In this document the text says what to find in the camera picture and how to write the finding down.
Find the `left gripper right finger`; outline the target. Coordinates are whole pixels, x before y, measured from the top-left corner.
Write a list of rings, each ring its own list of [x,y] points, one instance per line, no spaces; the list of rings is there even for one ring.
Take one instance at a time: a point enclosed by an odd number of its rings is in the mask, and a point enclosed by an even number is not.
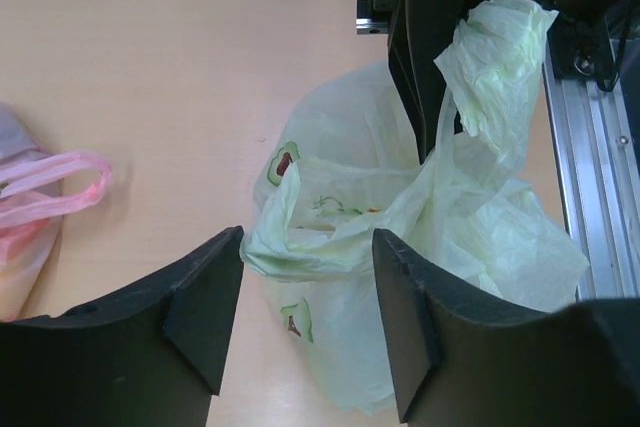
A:
[[[635,426],[639,303],[553,313],[493,296],[394,233],[372,239],[399,419],[410,426]]]

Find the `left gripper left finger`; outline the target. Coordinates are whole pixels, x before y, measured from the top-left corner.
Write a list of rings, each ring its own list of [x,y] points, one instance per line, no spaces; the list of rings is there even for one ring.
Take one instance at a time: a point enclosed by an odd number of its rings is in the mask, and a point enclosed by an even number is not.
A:
[[[221,389],[241,227],[57,317],[1,326],[5,426],[203,426]]]

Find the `green plastic bag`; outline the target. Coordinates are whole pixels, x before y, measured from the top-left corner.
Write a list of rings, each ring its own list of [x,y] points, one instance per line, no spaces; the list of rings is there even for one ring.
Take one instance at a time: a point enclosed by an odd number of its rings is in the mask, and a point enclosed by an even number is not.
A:
[[[374,415],[395,404],[376,229],[504,300],[545,312],[573,301],[588,260],[519,179],[556,16],[532,0],[490,0],[458,24],[435,61],[446,91],[425,161],[384,61],[292,111],[255,182],[240,255],[336,407]]]

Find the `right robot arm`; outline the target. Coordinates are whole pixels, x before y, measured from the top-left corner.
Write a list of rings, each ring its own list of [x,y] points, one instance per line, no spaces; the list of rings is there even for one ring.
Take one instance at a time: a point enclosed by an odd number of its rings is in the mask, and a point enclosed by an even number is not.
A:
[[[358,0],[360,35],[387,37],[388,65],[413,128],[418,158],[435,145],[445,81],[434,60],[450,45],[460,21],[485,0]],[[628,38],[639,0],[532,0],[558,11],[551,29],[556,78],[593,80],[603,92],[615,87],[624,53],[613,53],[608,35]]]

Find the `pink tied plastic bag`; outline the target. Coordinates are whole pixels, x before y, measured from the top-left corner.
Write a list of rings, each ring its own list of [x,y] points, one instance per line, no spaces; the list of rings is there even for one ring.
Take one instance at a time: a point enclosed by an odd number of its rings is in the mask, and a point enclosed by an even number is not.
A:
[[[63,195],[60,181],[82,171],[98,178]],[[1,105],[1,319],[20,314],[53,249],[64,216],[96,205],[111,181],[111,165],[83,151],[42,149],[6,104]]]

